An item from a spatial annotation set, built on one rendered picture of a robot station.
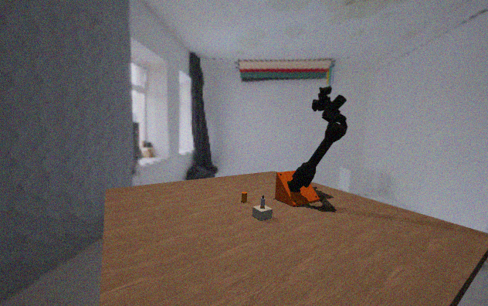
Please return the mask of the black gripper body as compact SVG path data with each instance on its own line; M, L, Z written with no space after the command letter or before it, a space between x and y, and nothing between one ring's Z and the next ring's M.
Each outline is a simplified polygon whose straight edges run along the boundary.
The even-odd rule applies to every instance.
M328 94L331 92L331 87L325 87L320 89L320 95L322 96L322 99L324 100L322 110L319 108L317 109L318 111L324 111L324 108L328 105L331 104L330 102L330 97L327 97Z

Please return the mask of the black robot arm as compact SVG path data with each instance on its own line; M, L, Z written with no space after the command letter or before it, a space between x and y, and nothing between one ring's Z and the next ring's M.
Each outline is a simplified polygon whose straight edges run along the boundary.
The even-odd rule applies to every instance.
M328 104L324 108L322 118L328 122L324 139L318 146L317 150L313 153L310 160L304 162L294 172L294 174L292 175L293 180L287 181L291 192L300 192L300 188L302 186L305 186L307 188L310 185L316 173L316 166L325 155L329 147L333 144L333 142L340 140L341 137L343 137L347 133L347 118L343 114L339 114L341 111L338 110L346 102L346 98L339 95L331 102L331 104ZM323 103L323 99L313 100L311 108L313 109L313 111L317 111L317 109L319 108L322 110Z

